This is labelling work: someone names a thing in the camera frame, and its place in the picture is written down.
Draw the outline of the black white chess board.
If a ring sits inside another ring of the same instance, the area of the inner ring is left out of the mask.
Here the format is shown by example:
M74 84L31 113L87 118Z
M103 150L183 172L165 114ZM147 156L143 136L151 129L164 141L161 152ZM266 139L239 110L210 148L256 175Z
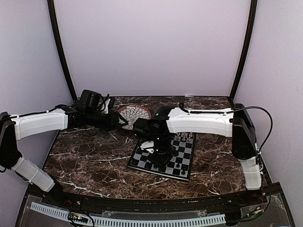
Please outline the black white chess board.
M127 167L135 170L139 170L145 173L161 175L166 178L176 179L184 182L189 182L190 174L192 169L194 151L195 151L195 142L196 142L196 133L193 133L193 137L190 142L182 141L183 132L177 133L174 137L172 142L173 146L176 147L178 151L178 156L172 157L172 159L167 163L165 167L162 169L153 169L153 164L151 161L147 159L150 152L147 150L143 150L140 148L140 145L144 142L142 139L138 139L137 144L131 154L131 157L128 161ZM136 160L137 165L132 165L132 161ZM145 168L146 163L151 163L151 168ZM181 174L181 167L182 165L187 165L188 170L186 171L185 175Z

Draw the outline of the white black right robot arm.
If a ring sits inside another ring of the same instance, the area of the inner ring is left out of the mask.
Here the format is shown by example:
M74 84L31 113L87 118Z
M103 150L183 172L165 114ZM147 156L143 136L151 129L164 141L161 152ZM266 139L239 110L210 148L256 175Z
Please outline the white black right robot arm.
M187 110L179 107L160 108L149 122L154 151L167 152L169 136L179 132L215 134L232 139L232 154L240 161L247 191L242 202L252 205L260 197L261 169L258 164L255 126L243 104L220 110Z

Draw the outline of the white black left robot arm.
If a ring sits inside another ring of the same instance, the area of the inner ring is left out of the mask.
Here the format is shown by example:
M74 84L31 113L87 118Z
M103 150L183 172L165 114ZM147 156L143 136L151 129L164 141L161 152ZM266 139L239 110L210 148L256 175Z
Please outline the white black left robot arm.
M111 131L128 124L121 114L114 110L89 110L61 105L50 111L33 114L0 114L0 165L14 171L28 183L48 193L56 206L63 206L67 196L61 192L61 185L41 169L42 162L30 160L34 152L42 149L40 158L46 158L46 151L54 141L55 134L66 129L92 126L102 131Z

